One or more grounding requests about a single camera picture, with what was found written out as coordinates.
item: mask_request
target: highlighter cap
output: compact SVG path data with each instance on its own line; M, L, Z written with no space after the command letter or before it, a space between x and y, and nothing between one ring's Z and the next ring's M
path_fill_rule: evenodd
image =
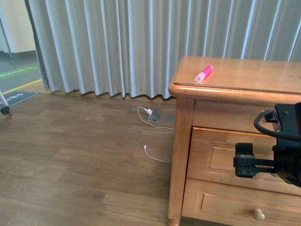
M202 82L206 78L206 74L204 72L201 72L198 74L195 78L195 82Z

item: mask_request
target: green stripe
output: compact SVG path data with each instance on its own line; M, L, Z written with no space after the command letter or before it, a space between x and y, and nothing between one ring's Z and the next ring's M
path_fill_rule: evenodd
M23 73L26 73L26 72L31 72L31 71L34 71L34 70L37 70L37 69L38 69L38 67L23 67L23 68L20 68L20 69L16 69L16 70L13 70L13 71L10 71L10 72L5 72L5 73L0 74L0 79L8 78L8 77L11 77L11 76L14 76L14 75L17 75L17 74L23 74Z

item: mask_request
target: dresser top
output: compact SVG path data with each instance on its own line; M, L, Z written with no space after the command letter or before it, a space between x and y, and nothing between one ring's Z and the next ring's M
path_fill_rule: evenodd
M202 83L195 82L208 65L213 71ZM301 62L184 56L173 84L301 95Z

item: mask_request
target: wooden nightstand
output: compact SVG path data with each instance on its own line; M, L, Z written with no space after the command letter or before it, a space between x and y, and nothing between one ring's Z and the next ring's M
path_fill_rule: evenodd
M213 72L196 83L208 65ZM253 121L277 103L301 101L301 63L185 56L169 91L177 109L168 225L178 226L181 215L235 226L301 225L301 188L268 173L238 178L233 168L237 142L273 159L276 139Z

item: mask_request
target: drawer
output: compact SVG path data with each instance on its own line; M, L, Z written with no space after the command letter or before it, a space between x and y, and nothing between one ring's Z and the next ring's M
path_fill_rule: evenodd
M259 115L261 111L273 108L274 106L259 107L195 101L192 125L259 133L253 125L255 117ZM268 129L273 129L271 123L264 123L263 126Z
M254 219L255 209L263 221ZM234 226L300 226L301 198L187 179L182 215Z
M301 188L287 184L277 175L258 173L254 178L237 177L233 157L238 142L253 143L256 158L273 160L275 138L255 133L193 128L187 178L301 196Z

